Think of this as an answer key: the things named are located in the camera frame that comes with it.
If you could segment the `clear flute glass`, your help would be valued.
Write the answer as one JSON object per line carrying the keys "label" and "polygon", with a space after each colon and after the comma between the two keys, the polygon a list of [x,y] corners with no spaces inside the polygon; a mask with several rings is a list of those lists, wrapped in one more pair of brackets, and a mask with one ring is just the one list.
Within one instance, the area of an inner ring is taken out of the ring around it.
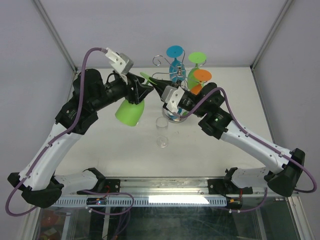
{"label": "clear flute glass", "polygon": [[156,124],[156,131],[157,131],[157,138],[156,138],[156,144],[160,148],[165,148],[168,143],[168,128],[169,128],[169,122],[165,117],[158,117],[155,121]]}

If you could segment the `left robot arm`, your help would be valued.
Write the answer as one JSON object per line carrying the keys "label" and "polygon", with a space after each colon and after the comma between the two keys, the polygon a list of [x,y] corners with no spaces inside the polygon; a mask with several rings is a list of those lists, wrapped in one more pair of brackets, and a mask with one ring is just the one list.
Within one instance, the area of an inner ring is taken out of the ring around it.
{"label": "left robot arm", "polygon": [[55,171],[72,146],[98,120],[98,111],[124,99],[133,107],[142,107],[153,86],[144,78],[127,73],[123,80],[113,71],[114,80],[103,83],[100,72],[86,69],[73,81],[71,99],[63,105],[42,149],[31,163],[20,172],[12,172],[7,180],[21,191],[21,197],[29,204],[48,208],[62,195],[72,193],[106,193],[106,177],[91,167],[80,173],[56,175]]}

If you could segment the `blue plastic wine glass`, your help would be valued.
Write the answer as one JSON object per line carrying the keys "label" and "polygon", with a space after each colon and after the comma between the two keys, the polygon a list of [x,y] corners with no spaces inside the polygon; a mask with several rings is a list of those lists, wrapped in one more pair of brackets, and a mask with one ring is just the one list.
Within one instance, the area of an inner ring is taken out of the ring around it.
{"label": "blue plastic wine glass", "polygon": [[172,58],[173,61],[170,63],[169,67],[169,78],[173,83],[178,81],[183,82],[186,79],[186,69],[183,64],[185,58],[185,51],[179,45],[170,46],[166,54],[169,58]]}

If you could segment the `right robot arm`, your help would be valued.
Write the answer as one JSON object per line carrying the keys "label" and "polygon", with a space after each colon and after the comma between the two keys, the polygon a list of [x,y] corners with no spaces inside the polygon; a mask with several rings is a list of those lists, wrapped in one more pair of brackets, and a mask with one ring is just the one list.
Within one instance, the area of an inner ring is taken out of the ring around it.
{"label": "right robot arm", "polygon": [[205,134],[234,145],[264,165],[251,169],[230,168],[223,180],[224,191],[234,194],[243,188],[269,188],[283,197],[290,197],[296,191],[305,153],[298,148],[289,150],[277,146],[240,124],[231,109],[221,107],[229,103],[223,88],[210,82],[194,94],[170,81],[149,77],[148,82],[157,91],[163,108],[172,116],[177,119],[190,115],[199,117],[198,125]]}

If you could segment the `green wine glass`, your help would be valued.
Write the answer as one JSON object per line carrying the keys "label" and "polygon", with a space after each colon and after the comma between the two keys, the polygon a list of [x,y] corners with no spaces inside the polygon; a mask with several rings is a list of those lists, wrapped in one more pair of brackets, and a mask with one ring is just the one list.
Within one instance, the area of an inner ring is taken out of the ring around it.
{"label": "green wine glass", "polygon": [[[145,72],[140,72],[140,75],[140,77],[142,77],[141,84],[149,85],[150,76]],[[126,99],[124,99],[117,111],[115,112],[116,119],[127,126],[135,127],[139,123],[139,120],[144,112],[145,98],[139,104],[131,104]]]}
{"label": "green wine glass", "polygon": [[192,52],[188,56],[188,60],[194,64],[194,67],[189,71],[187,76],[187,86],[188,89],[191,90],[199,83],[199,81],[194,77],[194,72],[206,63],[207,56],[203,52]]}

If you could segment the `orange plastic wine glass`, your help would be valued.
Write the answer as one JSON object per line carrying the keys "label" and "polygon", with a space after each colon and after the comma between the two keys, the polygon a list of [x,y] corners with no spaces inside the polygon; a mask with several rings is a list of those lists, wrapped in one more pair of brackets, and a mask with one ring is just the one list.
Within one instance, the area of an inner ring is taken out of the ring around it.
{"label": "orange plastic wine glass", "polygon": [[203,84],[212,79],[212,74],[205,69],[197,69],[193,73],[193,76],[195,77],[197,84],[190,91],[194,95],[197,95],[202,90]]}

